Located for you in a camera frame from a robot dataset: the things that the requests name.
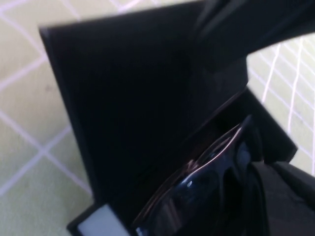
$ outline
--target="sunglasses lens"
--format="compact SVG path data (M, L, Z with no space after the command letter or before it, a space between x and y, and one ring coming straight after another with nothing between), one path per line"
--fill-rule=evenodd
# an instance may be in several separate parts
M149 219L148 236L172 236L207 204L219 205L219 178L207 172L181 185L165 199Z

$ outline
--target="grout line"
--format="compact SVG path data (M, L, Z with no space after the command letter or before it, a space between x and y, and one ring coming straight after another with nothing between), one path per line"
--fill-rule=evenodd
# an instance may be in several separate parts
M293 55L295 55L296 57L298 57L297 54L296 54L295 52L293 52L292 49L291 49L289 46L285 45L285 47L286 47L291 53L293 53ZM282 59L285 63L287 63L294 71L296 71L296 68L295 68L285 57L283 57L283 56L280 56L280 57L281 57L281 59ZM301 63L302 63L313 75L315 75L315 72L314 72L303 60L301 60ZM303 81L304 81L313 91L315 91L315 88L307 81L307 79L305 79L305 77L304 77L303 75L300 75L300 77L301 77L301 79L303 79Z
M266 86L265 86L265 90L264 90L264 93L263 93L263 96L262 96L261 103L264 103L265 100L266 100L266 95L267 95L267 92L268 92L268 88L269 88L269 85L270 85L270 81L271 81L271 78L272 78L272 74L273 74L273 72L274 72L275 65L276 65L276 61L277 61L278 56L279 56L280 47L281 47L281 44L278 44L278 45L277 45L277 49L276 49L275 57L274 57L274 59L273 59L273 61L272 61L272 64L271 64L271 68L270 68L268 80L267 80L267 83L266 83Z
M261 59L269 66L271 66L270 62L265 58L264 55L259 54ZM292 89L292 85L290 84L290 82L285 78L285 76L277 69L275 68L275 73ZM296 94L312 109L314 110L315 107L313 107L313 105L299 92L299 91L295 91Z
M65 6L65 8L68 9L68 11L71 12L71 14L75 17L77 21L81 21L81 17L79 13L68 0L59 0L59 1Z
M315 62L315 58L313 57L312 54L309 53L309 51L307 51L305 48L303 48L303 51L310 56L310 58Z
M68 176L74 183L79 185L82 189L84 189L88 194L92 195L92 191L90 187L85 184L82 180L80 180L74 173L67 169L60 161L55 158L52 154L46 153L46 158L50 160L60 171L62 171L66 176Z
M127 11L129 10L130 8L136 6L138 3L140 3L142 0L133 0L129 3L127 3L126 5L118 8L118 12L124 12L124 11Z
M16 0L16 1L11 1L3 5L0 5L0 14L7 10L15 8L16 6L23 5L24 3L27 3L28 1L30 0Z
M301 62L302 48L303 48L303 38L300 38L300 46L299 46L299 53L298 53L297 66L296 66L296 76L295 76L294 83L293 83L290 113L289 113L289 118L288 118L288 123L287 123L288 134L291 133L291 119L292 119L292 113L293 113L296 85L297 85L299 75L300 75L300 62Z
M70 132L71 127L67 126L61 133L59 133L56 137L54 137L49 143L47 143L44 147L42 147L38 141L36 141L30 134L28 134L19 124L17 124L14 120L12 120L8 115L6 115L3 111L0 110L0 118L10 126L14 131L20 134L25 140L34 145L39 153L33 157L27 164L26 167L22 167L14 176L8 181L8 184L5 184L2 188L0 188L1 193L4 194L10 187L16 183L20 177L22 177L27 170L32 167L39 159L38 155L45 155L47 158L56 165L63 173L65 173L69 178L71 178L76 184L86 190L87 193L92 194L90 188L83 183L75 174L71 173L65 166L63 166L56 158L49 153L49 149L51 149L55 144L57 144L68 132Z
M19 179L21 179L25 173L32 168L40 159L42 158L42 153L39 152L35 157L28 161L21 169L16 172L11 179L9 179L0 188L0 196L3 196L10 188L12 188Z
M18 23L10 20L6 16L0 13L0 19L5 21L8 25L12 26L14 29L16 29L20 34L24 36L25 39L39 52L39 54L45 55L45 52L38 46L38 44L35 42L35 40L30 36L30 34L23 29Z
M121 8L122 5L116 0L109 0L117 9Z
M249 68L250 73L252 73L263 85L266 85L266 82L259 76L257 73ZM286 101L284 101L272 88L269 88L269 91L279 100L281 101L289 110L290 105L287 104ZM300 114L298 114L295 110L293 110L293 113L303 122L303 124L313 133L313 129L307 124L307 122L301 117Z
M20 134L30 144L35 146L37 149L41 149L41 145L30 134L28 134L18 123L16 123L14 120L12 120L2 110L0 110L0 118L4 121L4 123L6 123L8 126L10 126L15 132Z
M306 151L302 146L299 146L299 145L298 145L298 148L299 148L302 152L304 152L310 159L312 159L312 155L311 155L308 151Z
M46 154L52 147L61 141L69 132L71 131L71 126L68 125L63 131L57 134L51 141L49 141L43 148L43 152Z
M19 181L19 179L21 179L26 174L26 172L43 157L43 155L47 155L47 152L50 150L50 148L57 144L68 132L70 132L70 130L71 127L69 125L62 132L56 135L51 141L49 141L43 148L39 148L39 152L0 188L0 196L3 196L10 188L12 188L14 184ZM26 140L28 140L29 142L33 142L33 140L30 140L30 137L27 137Z
M9 77L5 78L4 80L0 81L0 91L4 90L6 87L8 87L10 84L16 82L17 80L21 79L23 76L27 75L31 71L37 69L40 67L44 62L47 61L47 57L43 56L32 63L28 64L18 72L14 73L13 75L10 75Z

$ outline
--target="floor tile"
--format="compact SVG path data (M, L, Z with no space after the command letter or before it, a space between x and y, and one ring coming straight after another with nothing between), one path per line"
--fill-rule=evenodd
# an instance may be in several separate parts
M5 12L43 47L38 27L76 21L61 0L31 0Z
M91 196L46 158L0 200L3 236L68 236L66 225L92 204Z
M293 38L286 41L283 41L282 44L288 46L295 54L299 52L299 38Z
M265 91L265 85L262 84L258 79L256 79L254 76L253 78L249 79L248 87L251 89L251 91L255 94L257 99L261 101L263 93Z
M82 19L103 17L117 13L110 0L68 0Z
M247 56L247 67L250 67L264 81L268 80L270 65L263 61L259 53L253 53Z
M295 94L294 96L294 110L297 114L304 118L305 122L310 126L313 127L314 122L314 109L310 107L305 101L302 100L300 96Z
M315 66L300 64L300 75L307 80L311 87L315 88Z
M296 91L298 91L309 103L314 104L315 92L302 78L299 78L297 81Z
M286 61L289 65L291 65L293 68L296 68L298 63L298 54L295 53L295 51L289 47L290 44L282 44L279 50L279 60Z
M289 84L293 85L296 78L296 70L290 67L281 58L278 58L275 63L274 73L282 77L284 80L288 81Z
M273 61L273 59L275 58L276 54L275 54L275 48L276 45L273 45L271 47L267 47L264 49L259 50L259 52L266 58L268 59L268 61Z
M305 154L302 150L298 150L294 158L291 160L290 164L295 166L308 174L312 174L312 159Z
M312 153L313 151L313 132L310 130L303 120L295 114L291 118L291 133L290 137L306 151Z
M0 81L39 58L37 50L13 27L0 19Z
M309 37L303 40L303 48L315 57L315 44L309 40Z
M302 50L301 53L301 60L309 66L309 69L314 73L314 66L315 66L315 54L311 55L310 52L306 52Z
M292 88L276 73L272 75L269 88L279 95L287 104L291 103Z
M68 125L68 116L48 63L3 90L0 109L42 144Z
M64 164L68 170L77 175L83 182L89 184L81 154L72 132L67 134L56 144L51 149L51 153Z
M272 117L275 119L275 121L284 130L287 130L289 108L271 92L267 93L264 106L268 110L268 112L272 115Z
M37 150L0 120L0 187L37 154Z

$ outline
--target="black sunglasses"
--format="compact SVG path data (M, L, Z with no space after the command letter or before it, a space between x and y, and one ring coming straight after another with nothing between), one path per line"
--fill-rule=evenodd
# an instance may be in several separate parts
M248 116L173 173L138 214L133 227L139 236L172 236L201 208L209 207L216 229L224 212L224 175L232 171L242 184L246 166L261 158L259 135Z

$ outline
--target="white grid lines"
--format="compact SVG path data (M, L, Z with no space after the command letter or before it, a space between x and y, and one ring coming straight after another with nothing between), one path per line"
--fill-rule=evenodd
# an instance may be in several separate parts
M15 124L13 121L9 121L7 123L10 127L15 128ZM23 129L20 127L18 128L17 132L31 144L33 144L37 149L38 153L28 161L21 169L19 169L13 177L11 177L3 186L0 187L0 196L4 195L10 188L14 186L14 184L21 179L28 170L30 170L42 157L43 155L49 155L49 150L57 144L68 132L70 131L70 126L64 129L60 134L54 137L51 141L49 141L44 147L41 147L40 144L34 140L29 134L27 134Z
M16 0L3 5L0 5L0 19L6 22L8 25L13 27L17 32L19 32L40 54L40 57L30 64L26 65L21 70L13 73L8 78L3 79L0 82L0 91L4 90L8 86L14 84L19 79L23 78L23 76L29 74L31 71L40 67L44 62L47 61L47 56L45 52L37 45L35 40L30 36L30 34L19 24L4 16L2 13L14 7L20 6L30 0ZM67 0L60 0L65 8L67 8L72 15L76 17L77 20L80 20L80 16L73 8L73 6ZM28 132L26 132L18 123L16 123L12 118L10 118L6 113L0 110L0 119L4 123L6 123L9 127L11 127L16 133L18 133L21 137L23 137L26 141L28 141L31 145L37 148L38 153L28 161L20 170L18 170L3 186L0 186L0 196L2 196L5 192L7 192L20 178L24 176L24 174L32 168L36 163L45 156L49 161L51 161L60 171L62 171L66 176L68 176L74 183L84 189L90 195L92 191L88 185L86 185L82 180L80 180L74 173L69 171L62 163L60 163L56 157L54 157L49 150L56 145L67 133L71 131L71 127L67 126L61 133L59 133L56 137L54 137L50 142L48 142L45 146L41 146L41 144L33 138Z
M43 63L47 61L46 56L42 56L35 61L31 62L21 70L17 71L16 73L10 75L9 77L5 78L4 80L0 81L0 91L4 90L9 85L15 83L17 80L21 79L23 76L27 75L31 71L39 68Z
M270 81L271 81L271 78L272 78L272 74L273 74L274 69L275 69L276 61L277 61L278 56L279 56L280 47L281 47L281 44L278 44L277 49L276 49L275 57L274 57L274 59L272 61L272 64L271 64L268 80L267 80L267 83L266 83L266 86L265 86L265 90L264 90L264 94L262 96L262 100L261 100L262 103L265 102L265 99L266 99L266 96L267 96L269 84L270 84Z
M81 21L81 16L68 0L59 0L65 8L75 17L77 21Z
M296 69L296 76L293 83L293 89L292 89L292 97L291 97L291 106L290 106L290 113L289 113L289 119L287 123L287 132L291 133L291 119L292 119L292 113L293 113L293 107L294 107L294 98L295 98L295 91L296 91L296 85L300 76L300 62L301 62L301 54L302 54L302 48L303 48L303 38L300 38L300 46L299 46L299 53L297 58L297 69Z
M8 17L6 17L3 14L0 14L0 19L2 19L8 25L16 29L16 31L18 31L21 35L23 35L23 37L38 51L40 55L45 54L44 51L35 42L35 40L30 36L30 34L24 28L22 28L18 23L14 22L13 20L10 20Z
M271 66L271 63L264 57L263 54L259 53L259 56L261 57L261 59L269 66ZM287 80L287 78L277 69L274 68L274 72L291 88L293 89L292 84ZM296 94L312 109L314 110L314 106L313 104L311 104L299 91L295 91Z

